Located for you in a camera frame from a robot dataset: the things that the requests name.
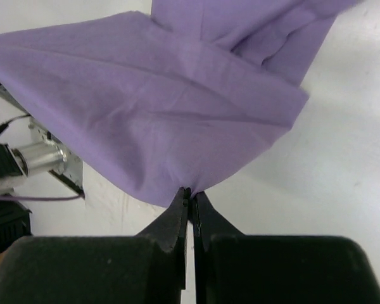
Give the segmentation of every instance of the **wire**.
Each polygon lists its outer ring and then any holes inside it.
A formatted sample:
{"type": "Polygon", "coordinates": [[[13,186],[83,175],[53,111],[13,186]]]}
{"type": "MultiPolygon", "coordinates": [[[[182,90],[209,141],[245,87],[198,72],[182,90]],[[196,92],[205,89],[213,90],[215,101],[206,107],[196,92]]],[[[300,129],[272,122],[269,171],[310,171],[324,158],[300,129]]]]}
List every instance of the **wire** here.
{"type": "Polygon", "coordinates": [[[0,125],[0,135],[8,128],[8,126],[16,121],[16,120],[19,120],[19,119],[22,119],[22,118],[26,118],[26,117],[30,117],[31,115],[30,114],[25,114],[25,115],[22,115],[22,116],[18,116],[18,117],[14,117],[10,120],[8,120],[7,122],[3,122],[1,125],[0,125]]]}
{"type": "Polygon", "coordinates": [[[63,198],[0,195],[0,201],[73,201],[79,198],[84,198],[84,193],[76,196],[66,196],[63,198]]]}

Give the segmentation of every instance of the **towel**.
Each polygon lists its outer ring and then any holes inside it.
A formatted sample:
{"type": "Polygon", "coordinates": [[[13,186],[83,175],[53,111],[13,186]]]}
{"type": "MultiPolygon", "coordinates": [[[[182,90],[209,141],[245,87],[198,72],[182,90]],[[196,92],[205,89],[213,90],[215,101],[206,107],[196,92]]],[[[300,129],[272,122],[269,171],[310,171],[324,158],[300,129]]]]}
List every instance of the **towel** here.
{"type": "Polygon", "coordinates": [[[129,195],[168,206],[235,174],[289,131],[300,82],[353,0],[154,0],[0,35],[0,83],[129,195]]]}

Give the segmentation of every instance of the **purple fabric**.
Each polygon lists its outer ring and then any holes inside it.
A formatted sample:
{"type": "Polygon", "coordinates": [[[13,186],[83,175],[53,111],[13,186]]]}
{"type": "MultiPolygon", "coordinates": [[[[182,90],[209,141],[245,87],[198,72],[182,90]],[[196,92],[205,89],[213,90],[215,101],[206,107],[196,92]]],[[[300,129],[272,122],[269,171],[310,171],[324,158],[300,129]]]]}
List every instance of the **purple fabric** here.
{"type": "Polygon", "coordinates": [[[298,88],[353,0],[154,0],[0,35],[0,82],[85,162],[167,206],[236,173],[294,124],[298,88]]]}

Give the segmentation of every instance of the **white surface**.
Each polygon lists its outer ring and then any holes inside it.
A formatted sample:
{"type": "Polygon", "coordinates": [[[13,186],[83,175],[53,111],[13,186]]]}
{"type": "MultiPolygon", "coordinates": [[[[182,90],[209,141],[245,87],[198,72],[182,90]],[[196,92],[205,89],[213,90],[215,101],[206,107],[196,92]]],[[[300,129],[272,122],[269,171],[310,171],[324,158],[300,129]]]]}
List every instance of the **white surface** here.
{"type": "MultiPolygon", "coordinates": [[[[135,0],[0,0],[0,32],[149,7],[135,0]]],[[[245,233],[352,238],[380,282],[380,0],[337,19],[303,86],[312,97],[294,129],[207,193],[245,233]]],[[[2,116],[9,113],[4,107],[2,116]]],[[[7,133],[9,141],[20,136],[16,127],[7,133]]],[[[67,195],[56,183],[41,176],[19,192],[67,195]]],[[[88,166],[84,183],[86,202],[28,204],[36,234],[134,234],[162,211],[128,197],[88,166]]],[[[184,303],[194,303],[189,283],[184,303]]]]}

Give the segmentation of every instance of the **purple cloth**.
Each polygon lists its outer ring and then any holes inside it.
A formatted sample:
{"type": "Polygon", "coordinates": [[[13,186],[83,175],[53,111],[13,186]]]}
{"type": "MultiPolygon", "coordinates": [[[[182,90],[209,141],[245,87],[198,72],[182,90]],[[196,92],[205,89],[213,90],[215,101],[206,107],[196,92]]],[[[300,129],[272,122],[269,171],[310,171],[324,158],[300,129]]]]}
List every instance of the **purple cloth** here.
{"type": "Polygon", "coordinates": [[[0,35],[0,82],[131,196],[168,206],[286,133],[298,88],[353,0],[154,0],[138,12],[0,35]]]}

